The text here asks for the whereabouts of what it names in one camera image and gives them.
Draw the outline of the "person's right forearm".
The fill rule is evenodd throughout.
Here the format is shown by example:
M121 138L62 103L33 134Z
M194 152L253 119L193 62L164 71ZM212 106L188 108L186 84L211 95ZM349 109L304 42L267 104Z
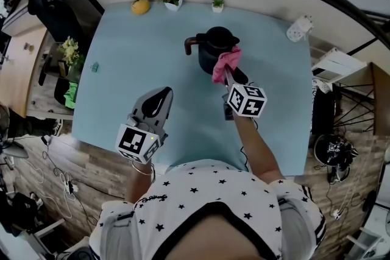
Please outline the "person's right forearm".
M274 154L259 134L253 120L235 113L233 118L252 173L267 184L284 179Z

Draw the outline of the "green cloth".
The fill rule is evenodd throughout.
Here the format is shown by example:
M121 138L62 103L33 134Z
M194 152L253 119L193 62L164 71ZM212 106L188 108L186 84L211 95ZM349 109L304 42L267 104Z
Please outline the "green cloth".
M63 95L65 99L65 107L73 110L76 105L76 91L78 84L76 82L70 82L67 92Z

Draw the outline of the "person's left forearm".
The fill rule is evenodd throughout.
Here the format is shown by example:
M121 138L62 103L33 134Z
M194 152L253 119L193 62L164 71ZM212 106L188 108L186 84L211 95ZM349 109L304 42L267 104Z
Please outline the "person's left forearm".
M130 168L130 175L127 181L126 191L124 194L124 199L130 203L136 203L140 198L148 191L152 184L152 178L154 174L151 176L146 176L139 174L136 170Z

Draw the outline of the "black round basket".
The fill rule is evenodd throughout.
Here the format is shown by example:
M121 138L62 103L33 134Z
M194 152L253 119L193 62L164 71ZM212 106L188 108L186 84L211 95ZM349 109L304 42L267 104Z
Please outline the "black round basket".
M354 145L338 135L321 135L314 144L314 157L331 169L330 184L343 182L350 173L350 165L359 154Z

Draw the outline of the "white star-print shirt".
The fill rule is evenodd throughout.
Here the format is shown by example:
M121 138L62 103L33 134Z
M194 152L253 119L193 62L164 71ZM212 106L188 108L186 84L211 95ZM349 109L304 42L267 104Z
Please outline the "white star-print shirt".
M326 231L309 188L284 179L265 183L222 161L199 160L165 173L135 203L105 202L90 250L95 260L164 260L212 214L265 260L309 260Z

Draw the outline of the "black kettle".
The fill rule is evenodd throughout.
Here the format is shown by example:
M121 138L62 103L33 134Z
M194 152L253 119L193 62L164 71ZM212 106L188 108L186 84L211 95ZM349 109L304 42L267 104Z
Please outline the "black kettle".
M198 45L198 61L201 69L209 75L213 74L218 58L240 42L231 31L225 27L212 27L206 33L198 33L184 42L186 55L191 55L192 45Z

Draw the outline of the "light wooden desk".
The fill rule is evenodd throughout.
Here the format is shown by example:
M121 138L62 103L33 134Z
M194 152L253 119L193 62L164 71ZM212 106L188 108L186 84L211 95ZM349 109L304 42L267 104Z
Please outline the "light wooden desk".
M0 69L0 103L23 118L27 116L32 81L47 35L47 28L39 27L12 37ZM25 43L34 45L34 51L25 51Z

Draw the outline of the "gold bangle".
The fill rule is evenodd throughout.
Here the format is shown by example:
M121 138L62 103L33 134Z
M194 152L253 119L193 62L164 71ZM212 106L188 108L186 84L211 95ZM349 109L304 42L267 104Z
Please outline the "gold bangle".
M146 175L146 176L151 176L154 173L153 165L152 163L147 163L147 164L141 164L132 161L132 168L136 170L139 174Z

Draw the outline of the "pink cloth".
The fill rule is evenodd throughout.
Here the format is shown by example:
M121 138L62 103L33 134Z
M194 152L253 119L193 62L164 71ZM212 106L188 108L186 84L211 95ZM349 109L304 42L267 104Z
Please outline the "pink cloth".
M233 71L238 66L239 59L241 58L241 49L235 45L230 52L223 52L213 68L212 82L224 84L224 71L228 66Z

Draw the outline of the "white spotted bottle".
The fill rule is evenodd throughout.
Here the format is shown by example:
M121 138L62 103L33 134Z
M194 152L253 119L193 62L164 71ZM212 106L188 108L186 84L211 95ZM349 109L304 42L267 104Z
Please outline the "white spotted bottle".
M314 24L312 16L302 15L288 28L286 36L290 41L296 43L307 37L313 28Z

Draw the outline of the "yellow pumpkin ornament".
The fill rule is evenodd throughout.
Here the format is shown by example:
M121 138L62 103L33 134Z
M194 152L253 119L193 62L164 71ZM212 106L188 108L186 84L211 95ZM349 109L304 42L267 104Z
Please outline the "yellow pumpkin ornament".
M134 0L131 5L132 13L136 15L143 15L150 10L149 0Z

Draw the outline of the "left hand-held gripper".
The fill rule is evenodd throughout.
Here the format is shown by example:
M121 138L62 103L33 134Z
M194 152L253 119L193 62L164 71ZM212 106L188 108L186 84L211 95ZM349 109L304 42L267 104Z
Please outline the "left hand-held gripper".
M163 127L172 101L171 88L157 88L141 96L135 102L127 122L119 127L116 151L136 163L150 162L168 137Z

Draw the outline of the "black bag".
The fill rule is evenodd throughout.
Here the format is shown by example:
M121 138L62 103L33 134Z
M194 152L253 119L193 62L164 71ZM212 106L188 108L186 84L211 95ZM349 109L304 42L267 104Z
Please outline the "black bag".
M311 133L313 135L329 135L333 133L335 118L335 94L324 93L320 89L314 94Z

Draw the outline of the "wooden side table black legs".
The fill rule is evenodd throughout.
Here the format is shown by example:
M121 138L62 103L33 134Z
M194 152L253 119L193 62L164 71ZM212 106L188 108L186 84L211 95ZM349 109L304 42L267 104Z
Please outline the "wooden side table black legs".
M369 82L335 86L336 92L351 100L353 106L335 120L333 128L368 122L370 125L365 132L390 136L390 75L374 63L370 63L368 69Z

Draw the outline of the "light blue table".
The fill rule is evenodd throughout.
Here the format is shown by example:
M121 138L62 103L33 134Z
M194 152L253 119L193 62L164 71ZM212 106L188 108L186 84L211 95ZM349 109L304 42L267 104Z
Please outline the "light blue table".
M153 160L167 166L215 158L243 166L235 125L224 117L224 86L199 66L197 46L184 42L215 26L239 38L239 69L264 89L267 103L258 130L284 175L302 175L311 123L311 62L306 41L286 37L289 23L246 10L213 13L205 4L186 3L177 12L154 4L135 15L128 4L111 5L97 27L80 78L71 134L114 150L119 126L136 100L155 88L173 90L168 134ZM97 72L90 65L99 63Z

